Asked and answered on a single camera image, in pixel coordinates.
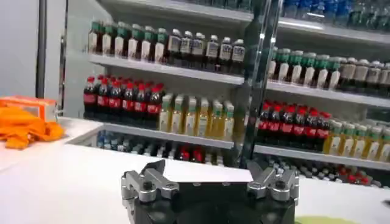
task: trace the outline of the red label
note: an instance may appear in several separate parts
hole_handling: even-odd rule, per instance
[[[146,103],[135,103],[134,110],[137,112],[145,112],[146,111]]]
[[[97,97],[97,104],[102,107],[108,106],[108,97],[105,96],[98,96]]]
[[[160,106],[156,106],[156,105],[153,105],[153,104],[149,104],[147,106],[147,112],[149,114],[159,114],[160,113]]]
[[[96,103],[96,95],[84,94],[84,103]]]
[[[119,98],[110,98],[108,101],[110,108],[120,108],[121,107],[121,99]]]
[[[123,107],[123,109],[125,109],[127,111],[132,111],[132,110],[134,110],[134,102],[131,100],[123,100],[122,107]]]

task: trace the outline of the yellow juice bottle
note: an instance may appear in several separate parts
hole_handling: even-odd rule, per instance
[[[390,162],[390,128],[383,130],[382,143],[375,159],[381,162]]]
[[[353,135],[353,147],[350,152],[350,157],[360,158],[366,146],[367,127],[364,125],[356,125],[355,134]]]
[[[375,159],[375,156],[377,155],[379,149],[379,145],[381,144],[381,132],[381,127],[373,126],[370,128],[368,136],[366,138],[366,146],[361,155],[362,159]]]
[[[339,156],[349,156],[353,147],[353,134],[355,132],[355,126],[350,123],[346,123],[342,129],[340,146],[338,149]]]

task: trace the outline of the bottle label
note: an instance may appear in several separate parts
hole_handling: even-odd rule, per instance
[[[121,99],[119,98],[110,98],[108,100],[108,105],[110,108],[120,108],[121,107]]]
[[[154,52],[154,60],[157,63],[163,63],[165,45],[157,43]]]
[[[142,41],[141,59],[148,61],[151,44],[148,41]]]
[[[194,135],[195,115],[187,116],[185,119],[185,134]]]
[[[279,81],[285,81],[286,80],[287,71],[288,71],[288,64],[287,63],[282,63],[280,65],[280,70],[279,70]]]
[[[90,53],[96,52],[96,46],[98,45],[98,38],[96,33],[90,33],[88,36],[88,51]]]
[[[385,144],[382,148],[382,153],[379,157],[379,161],[387,162],[390,155],[390,144]]]
[[[292,69],[291,82],[298,83],[300,72],[302,71],[301,65],[295,65]]]
[[[342,155],[349,156],[349,153],[352,150],[352,146],[353,146],[353,139],[346,139],[346,143],[344,144],[344,148],[342,150]]]
[[[363,153],[364,147],[366,146],[366,142],[364,140],[359,140],[355,146],[355,153],[353,154],[354,158],[361,158],[361,154]]]
[[[97,104],[102,107],[108,106],[108,97],[105,96],[98,96],[97,97]]]
[[[313,67],[307,68],[305,73],[305,80],[303,81],[304,86],[310,86],[311,80],[313,79],[313,75],[314,75],[314,68]]]
[[[173,52],[179,52],[180,38],[177,36],[169,36],[168,50]]]
[[[84,103],[96,103],[96,95],[95,94],[84,94]]]
[[[132,111],[134,110],[134,102],[131,100],[123,100],[122,107],[126,111]]]
[[[378,142],[373,142],[370,145],[370,150],[367,155],[367,159],[373,160],[375,159],[375,156],[377,155],[377,151],[379,148],[379,143]]]
[[[245,55],[245,47],[241,47],[241,46],[233,47],[233,54],[232,54],[233,61],[243,62],[244,55]]]
[[[224,60],[229,60],[230,56],[232,56],[232,45],[221,44],[221,51],[219,53],[219,58]]]
[[[216,58],[218,55],[218,43],[208,42],[206,56]]]
[[[204,137],[206,135],[206,129],[207,129],[207,118],[206,117],[200,117],[199,118],[199,127],[197,130],[197,135],[199,137]]]
[[[189,38],[182,38],[180,52],[185,54],[189,54],[191,52],[191,40]]]
[[[204,42],[202,40],[193,41],[193,55],[203,55]]]
[[[123,53],[123,38],[116,37],[115,38],[115,56],[122,57]]]
[[[137,48],[137,45],[138,45],[138,40],[136,39],[130,39],[129,40],[129,53],[128,53],[128,56],[129,58],[135,58],[135,54],[136,54],[136,48]]]
[[[327,79],[327,76],[328,76],[328,71],[326,69],[323,69],[323,70],[319,71],[318,81],[317,81],[317,88],[323,88],[324,87],[324,84],[325,84],[325,81]]]
[[[330,151],[329,154],[331,155],[337,155],[337,151],[339,149],[339,144],[340,144],[340,137],[333,137],[331,139],[330,143]]]
[[[111,36],[108,34],[103,35],[103,54],[109,55],[111,50]]]

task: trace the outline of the shelf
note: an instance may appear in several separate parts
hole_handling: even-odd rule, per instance
[[[185,17],[196,17],[201,19],[211,19],[221,23],[242,23],[249,22],[253,16],[249,12],[240,12],[236,10],[220,9],[216,7],[197,5],[187,2],[172,0],[102,0],[103,3],[131,5],[142,9],[165,11],[168,14],[175,13]],[[303,21],[298,19],[280,18],[279,28],[305,33],[308,35],[317,35],[318,37],[327,37],[347,41],[362,41],[373,44],[390,44],[390,35],[365,32],[353,29],[344,29],[329,26],[321,23]]]
[[[243,83],[244,78],[224,75],[214,72],[198,71],[194,69],[178,68],[167,65],[159,65],[153,63],[147,63],[143,61],[127,60],[115,57],[106,57],[101,55],[90,54],[90,62],[99,64],[102,66],[116,66],[121,68],[137,69],[148,72],[156,72],[162,74],[177,75],[181,77],[189,77],[193,79],[208,80],[212,82],[227,83],[233,85],[240,85]]]
[[[118,124],[106,123],[106,124],[104,124],[103,130],[117,131],[117,132],[124,133],[124,134],[138,135],[138,136],[143,136],[143,137],[147,137],[147,138],[157,138],[157,139],[162,139],[162,140],[185,142],[185,143],[197,144],[197,145],[205,145],[205,146],[217,147],[217,148],[221,148],[221,149],[231,149],[234,146],[234,142],[201,138],[201,137],[194,137],[194,136],[187,136],[187,135],[180,135],[180,134],[175,134],[175,133],[168,133],[168,132],[156,131],[156,130],[150,130],[150,129],[144,129],[144,128],[136,128],[136,127],[126,126],[126,125],[118,125]]]
[[[356,159],[343,156],[326,155],[315,152],[298,151],[291,149],[282,149],[278,147],[271,147],[265,145],[256,145],[254,152],[264,153],[275,156],[285,156],[298,159],[307,159],[313,161],[321,161],[325,163],[344,164],[357,167],[367,167],[378,170],[390,170],[390,163],[383,163],[378,161],[371,161],[365,159]]]

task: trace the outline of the white label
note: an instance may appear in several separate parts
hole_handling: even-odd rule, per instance
[[[331,139],[331,143],[330,143],[329,154],[337,155],[337,151],[339,149],[339,144],[340,144],[340,137],[333,137]]]
[[[361,158],[361,154],[363,153],[364,147],[366,146],[366,142],[364,140],[359,140],[355,146],[355,154],[353,154],[354,158]]]
[[[306,68],[306,73],[305,73],[305,80],[303,81],[304,86],[308,86],[311,83],[311,80],[313,79],[314,75],[314,68]]]
[[[185,119],[185,134],[186,135],[194,135],[194,123],[195,123],[195,115],[187,116]]]
[[[180,114],[173,114],[171,132],[180,134]]]
[[[317,88],[323,88],[325,81],[327,79],[328,71],[326,69],[323,69],[319,71],[318,75],[318,81],[317,81]]]
[[[378,148],[379,148],[378,142],[371,143],[370,150],[368,151],[367,159],[374,160],[375,156],[377,155]]]
[[[352,150],[353,139],[346,139],[346,143],[344,144],[344,148],[342,150],[342,156],[349,156],[349,153]]]
[[[129,40],[129,58],[135,58],[138,41],[136,39]]]
[[[208,119],[206,117],[199,118],[199,127],[197,129],[197,135],[199,137],[204,137],[206,135],[207,120]]]
[[[301,65],[295,65],[292,69],[291,82],[298,83],[300,72],[302,71]]]
[[[238,61],[238,62],[244,61],[244,55],[245,55],[245,47],[241,47],[241,46],[233,47],[233,54],[232,54],[233,61]]]
[[[339,82],[340,72],[334,71],[331,73],[331,76],[332,77],[330,78],[329,89],[335,89],[337,83]]]
[[[151,44],[150,44],[150,42],[142,41],[141,59],[147,61],[150,51],[151,51]]]
[[[379,161],[387,162],[390,155],[390,144],[385,144],[382,148],[382,153],[379,157]]]
[[[285,81],[286,80],[286,75],[288,71],[288,64],[287,63],[282,63],[280,65],[280,70],[279,70],[279,81]]]
[[[168,131],[168,116],[169,116],[169,113],[168,112],[161,112],[160,113],[160,125],[159,125],[159,129],[160,131]]]
[[[115,38],[115,56],[122,57],[122,52],[123,52],[123,38],[116,37]]]

